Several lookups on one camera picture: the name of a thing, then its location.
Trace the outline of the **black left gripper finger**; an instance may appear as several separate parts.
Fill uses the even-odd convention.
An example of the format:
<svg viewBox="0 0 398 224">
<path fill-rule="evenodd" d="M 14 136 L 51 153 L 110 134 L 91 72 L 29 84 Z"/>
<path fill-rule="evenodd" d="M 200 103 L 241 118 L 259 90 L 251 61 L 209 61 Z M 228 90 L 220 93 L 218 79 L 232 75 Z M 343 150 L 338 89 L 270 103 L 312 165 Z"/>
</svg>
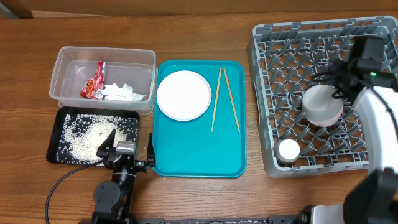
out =
<svg viewBox="0 0 398 224">
<path fill-rule="evenodd" d="M 111 151 L 114 151 L 114 138 L 116 130 L 113 129 L 110 135 L 104 140 L 104 142 L 97 148 L 96 155 L 98 157 L 108 157 Z"/>
<path fill-rule="evenodd" d="M 147 145 L 147 166 L 150 167 L 156 166 L 156 158 L 152 142 L 152 133 L 149 134 L 149 140 Z"/>
</svg>

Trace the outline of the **white napkin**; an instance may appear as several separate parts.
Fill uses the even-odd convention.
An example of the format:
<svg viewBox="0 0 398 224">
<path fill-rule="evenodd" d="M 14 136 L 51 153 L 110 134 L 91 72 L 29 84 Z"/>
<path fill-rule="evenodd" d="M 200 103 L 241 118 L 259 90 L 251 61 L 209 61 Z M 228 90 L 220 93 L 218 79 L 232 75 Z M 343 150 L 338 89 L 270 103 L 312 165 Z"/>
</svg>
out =
<svg viewBox="0 0 398 224">
<path fill-rule="evenodd" d="M 134 92 L 133 87 L 124 84 L 121 88 L 117 84 L 105 85 L 101 91 L 105 100 L 114 101 L 141 101 L 146 95 Z"/>
</svg>

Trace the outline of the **red snack wrapper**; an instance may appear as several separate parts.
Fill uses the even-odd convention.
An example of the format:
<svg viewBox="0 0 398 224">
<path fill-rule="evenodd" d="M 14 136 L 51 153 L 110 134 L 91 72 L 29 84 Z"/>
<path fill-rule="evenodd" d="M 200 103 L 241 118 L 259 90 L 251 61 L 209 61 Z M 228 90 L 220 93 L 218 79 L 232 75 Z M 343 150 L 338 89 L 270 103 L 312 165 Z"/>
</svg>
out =
<svg viewBox="0 0 398 224">
<path fill-rule="evenodd" d="M 94 100 L 102 99 L 103 95 L 101 91 L 104 90 L 105 65 L 105 62 L 98 62 L 95 74 L 84 84 L 80 96 Z"/>
</svg>

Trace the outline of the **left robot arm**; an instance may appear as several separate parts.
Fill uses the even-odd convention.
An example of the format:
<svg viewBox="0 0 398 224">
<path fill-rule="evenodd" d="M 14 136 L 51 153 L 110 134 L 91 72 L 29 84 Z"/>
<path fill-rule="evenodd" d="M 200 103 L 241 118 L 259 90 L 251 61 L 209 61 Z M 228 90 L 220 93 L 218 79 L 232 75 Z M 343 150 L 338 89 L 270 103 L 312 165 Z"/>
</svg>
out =
<svg viewBox="0 0 398 224">
<path fill-rule="evenodd" d="M 130 214 L 131 199 L 137 174 L 146 173 L 156 165 L 152 138 L 147 145 L 147 159 L 136 159 L 136 143 L 119 141 L 114 144 L 116 131 L 97 148 L 96 155 L 103 159 L 104 166 L 111 170 L 111 180 L 100 183 L 94 190 L 95 210 L 92 223 L 136 223 Z"/>
</svg>

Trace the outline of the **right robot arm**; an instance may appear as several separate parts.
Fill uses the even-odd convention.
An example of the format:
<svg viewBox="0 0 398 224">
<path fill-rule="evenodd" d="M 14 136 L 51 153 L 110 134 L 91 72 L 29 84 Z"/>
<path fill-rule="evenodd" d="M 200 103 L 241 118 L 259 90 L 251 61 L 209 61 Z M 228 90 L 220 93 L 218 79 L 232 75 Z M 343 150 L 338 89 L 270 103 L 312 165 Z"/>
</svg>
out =
<svg viewBox="0 0 398 224">
<path fill-rule="evenodd" d="M 342 204 L 310 205 L 298 223 L 397 223 L 397 75 L 384 72 L 385 40 L 359 36 L 348 60 L 312 77 L 302 98 L 306 118 L 317 126 L 336 123 L 343 100 L 356 110 L 369 157 L 369 175 Z"/>
</svg>

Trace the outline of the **white paper cup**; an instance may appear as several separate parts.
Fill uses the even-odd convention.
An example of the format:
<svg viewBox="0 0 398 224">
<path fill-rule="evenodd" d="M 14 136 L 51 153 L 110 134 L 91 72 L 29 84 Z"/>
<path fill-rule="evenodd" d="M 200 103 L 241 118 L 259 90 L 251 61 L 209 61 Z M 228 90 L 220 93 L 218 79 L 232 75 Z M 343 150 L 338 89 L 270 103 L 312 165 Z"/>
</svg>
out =
<svg viewBox="0 0 398 224">
<path fill-rule="evenodd" d="M 277 144 L 276 158 L 284 164 L 294 163 L 300 155 L 299 144 L 292 139 L 284 139 Z"/>
</svg>

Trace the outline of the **white bowl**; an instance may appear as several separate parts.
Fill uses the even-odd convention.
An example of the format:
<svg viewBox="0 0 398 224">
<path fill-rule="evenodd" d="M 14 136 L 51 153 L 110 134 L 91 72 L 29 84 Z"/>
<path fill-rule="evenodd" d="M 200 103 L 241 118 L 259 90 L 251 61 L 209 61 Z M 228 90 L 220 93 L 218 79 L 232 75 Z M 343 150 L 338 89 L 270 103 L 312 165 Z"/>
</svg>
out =
<svg viewBox="0 0 398 224">
<path fill-rule="evenodd" d="M 335 91 L 329 85 L 315 85 L 303 94 L 302 111 L 309 122 L 328 127 L 338 121 L 343 111 L 343 101 L 332 97 Z"/>
</svg>

